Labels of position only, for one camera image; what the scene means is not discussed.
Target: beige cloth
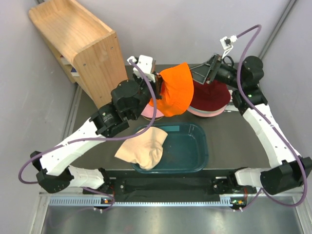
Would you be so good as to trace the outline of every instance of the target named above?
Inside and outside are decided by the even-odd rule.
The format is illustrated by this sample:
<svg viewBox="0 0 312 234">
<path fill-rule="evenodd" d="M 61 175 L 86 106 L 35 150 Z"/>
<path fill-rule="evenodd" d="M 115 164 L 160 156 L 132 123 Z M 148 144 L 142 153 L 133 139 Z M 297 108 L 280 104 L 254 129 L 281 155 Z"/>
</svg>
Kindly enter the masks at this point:
<svg viewBox="0 0 312 234">
<path fill-rule="evenodd" d="M 150 127 L 145 133 L 125 140 L 115 157 L 126 162 L 138 163 L 142 169 L 150 170 L 162 157 L 162 144 L 167 135 L 164 130 Z"/>
</svg>

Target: gray wall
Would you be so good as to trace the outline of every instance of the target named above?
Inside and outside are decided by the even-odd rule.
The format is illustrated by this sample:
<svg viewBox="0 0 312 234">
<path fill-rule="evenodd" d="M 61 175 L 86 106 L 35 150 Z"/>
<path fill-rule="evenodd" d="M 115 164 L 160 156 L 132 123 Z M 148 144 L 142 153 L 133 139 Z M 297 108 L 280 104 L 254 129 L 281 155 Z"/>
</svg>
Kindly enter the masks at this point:
<svg viewBox="0 0 312 234">
<path fill-rule="evenodd" d="M 312 1 L 299 0 L 264 57 L 261 82 L 284 134 L 303 157 L 312 156 Z M 312 205 L 312 175 L 308 199 Z"/>
<path fill-rule="evenodd" d="M 0 3 L 0 227 L 28 233 L 38 185 L 23 185 L 18 171 L 34 150 L 62 136 L 74 86 L 27 16 L 34 0 Z M 24 178 L 34 180 L 29 167 Z"/>
<path fill-rule="evenodd" d="M 126 60 L 148 55 L 157 64 L 201 63 L 223 53 L 219 40 L 262 24 L 259 40 L 250 49 L 258 55 L 286 0 L 78 0 L 119 37 Z M 251 36 L 235 43 L 238 60 Z"/>
</svg>

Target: purple cable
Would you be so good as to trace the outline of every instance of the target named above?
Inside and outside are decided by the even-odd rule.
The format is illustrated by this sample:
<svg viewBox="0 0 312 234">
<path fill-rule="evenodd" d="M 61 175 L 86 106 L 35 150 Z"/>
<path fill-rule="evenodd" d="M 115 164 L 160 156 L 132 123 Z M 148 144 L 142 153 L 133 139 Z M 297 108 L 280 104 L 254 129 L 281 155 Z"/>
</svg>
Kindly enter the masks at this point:
<svg viewBox="0 0 312 234">
<path fill-rule="evenodd" d="M 105 194 L 105 193 L 102 193 L 102 192 L 99 192 L 99 191 L 96 191 L 96 190 L 93 190 L 93 189 L 85 188 L 85 187 L 83 187 L 83 189 L 84 189 L 84 190 L 87 190 L 87 191 L 89 191 L 89 192 L 92 192 L 92 193 L 96 193 L 96 194 L 100 194 L 100 195 L 103 195 L 103 196 L 107 196 L 107 197 L 109 197 L 109 198 L 112 199 L 112 203 L 111 203 L 111 205 L 110 205 L 109 207 L 103 206 L 103 211 L 106 212 L 106 211 L 110 210 L 110 209 L 113 207 L 113 205 L 114 205 L 114 203 L 115 203 L 115 198 L 114 198 L 113 196 L 110 196 L 110 195 L 108 195 L 108 194 Z M 50 216 L 49 216 L 49 225 L 50 225 L 51 228 L 53 228 L 53 229 L 59 228 L 59 227 L 62 226 L 64 223 L 66 223 L 71 217 L 75 216 L 77 213 L 80 213 L 80 212 L 86 211 L 86 210 L 93 210 L 93 209 L 94 209 L 93 207 L 84 207 L 84 208 L 82 208 L 82 209 L 79 209 L 79 210 L 73 212 L 72 214 L 70 214 L 69 216 L 67 216 L 67 217 L 66 217 L 61 223 L 59 223 L 58 225 L 53 225 L 53 224 L 52 224 L 52 217 L 51 217 L 51 215 L 50 215 Z"/>
<path fill-rule="evenodd" d="M 251 44 L 253 43 L 254 39 L 258 36 L 258 34 L 260 33 L 260 30 L 261 30 L 261 25 L 255 25 L 254 27 L 251 27 L 250 29 L 246 30 L 245 32 L 242 32 L 241 34 L 238 34 L 237 38 L 241 37 L 242 35 L 245 35 L 246 33 L 250 32 L 251 30 L 255 29 L 255 28 L 258 28 L 256 33 L 253 35 L 253 37 L 250 39 L 250 41 L 248 42 L 246 48 L 244 49 L 241 57 L 240 57 L 240 60 L 239 60 L 239 64 L 238 64 L 238 68 L 237 68 L 237 86 L 238 86 L 238 90 L 241 94 L 241 96 L 244 98 L 244 100 L 249 104 L 249 106 L 254 109 L 269 125 L 272 125 L 271 121 L 263 114 L 261 113 L 250 101 L 249 99 L 246 97 L 246 95 L 244 94 L 244 91 L 242 89 L 242 86 L 241 86 L 241 81 L 240 81 L 240 73 L 241 73 L 241 68 L 242 68 L 242 64 L 243 64 L 243 61 L 244 61 L 244 58 L 246 56 L 246 53 L 248 51 L 248 49 L 250 48 Z M 280 204 L 280 205 L 284 205 L 284 206 L 287 206 L 287 207 L 296 207 L 296 206 L 299 206 L 303 201 L 304 199 L 306 198 L 307 196 L 307 191 L 308 191 L 308 186 L 307 186 L 307 175 L 306 175 L 306 172 L 304 170 L 304 167 L 300 161 L 300 158 L 298 157 L 298 155 L 296 154 L 295 150 L 292 148 L 292 146 L 289 144 L 289 142 L 283 137 L 283 135 L 274 127 L 272 126 L 272 129 L 274 130 L 274 132 L 279 136 L 279 138 L 284 142 L 284 144 L 286 145 L 286 147 L 291 151 L 291 153 L 293 154 L 294 158 L 296 159 L 296 161 L 298 162 L 298 165 L 299 165 L 299 168 L 300 168 L 300 171 L 301 171 L 301 174 L 302 174 L 302 177 L 303 177 L 303 194 L 302 194 L 302 197 L 301 199 L 295 203 L 295 204 L 285 204 L 283 202 L 280 202 L 276 199 L 274 199 L 273 197 L 271 197 L 268 192 L 266 192 L 264 189 L 263 189 L 263 192 L 268 196 L 269 199 L 271 199 L 272 201 Z"/>
<path fill-rule="evenodd" d="M 112 138 L 81 138 L 81 139 L 76 139 L 76 140 L 72 140 L 72 141 L 69 141 L 68 144 L 72 144 L 72 143 L 75 143 L 75 142 L 80 142 L 80 141 L 85 141 L 85 140 L 101 140 L 101 141 L 110 141 L 110 140 L 127 140 L 127 139 L 130 139 L 130 138 L 134 138 L 134 137 L 137 137 L 143 133 L 145 133 L 151 126 L 152 124 L 154 123 L 155 121 L 155 118 L 156 118 L 156 112 L 157 112 L 157 102 L 156 102 L 156 96 L 155 96 L 155 93 L 153 91 L 153 88 L 148 80 L 148 78 L 146 77 L 146 75 L 143 73 L 143 71 L 139 68 L 139 66 L 137 66 L 134 62 L 132 61 L 129 61 L 129 63 L 134 66 L 135 68 L 137 68 L 137 70 L 140 72 L 141 76 L 143 77 L 144 81 L 146 82 L 147 84 L 147 87 L 151 93 L 151 96 L 152 96 L 152 100 L 153 100 L 153 103 L 154 103 L 154 111 L 153 111 L 153 117 L 151 119 L 151 121 L 149 122 L 149 124 L 146 126 L 146 128 L 144 128 L 143 131 L 139 132 L 139 133 L 136 133 L 136 134 L 133 134 L 133 135 L 130 135 L 130 136 L 124 136 L 124 137 L 112 137 Z M 62 148 L 64 145 L 57 145 L 49 150 L 46 150 L 34 157 L 32 157 L 30 160 L 28 160 L 22 167 L 21 169 L 19 170 L 19 181 L 22 182 L 23 184 L 38 184 L 37 181 L 25 181 L 23 178 L 22 178 L 22 173 L 23 171 L 25 170 L 25 168 L 28 166 L 28 164 L 32 163 L 33 161 L 37 160 L 38 158 L 40 158 L 42 155 L 45 155 L 49 152 L 52 152 L 54 150 L 57 150 L 59 148 Z"/>
</svg>

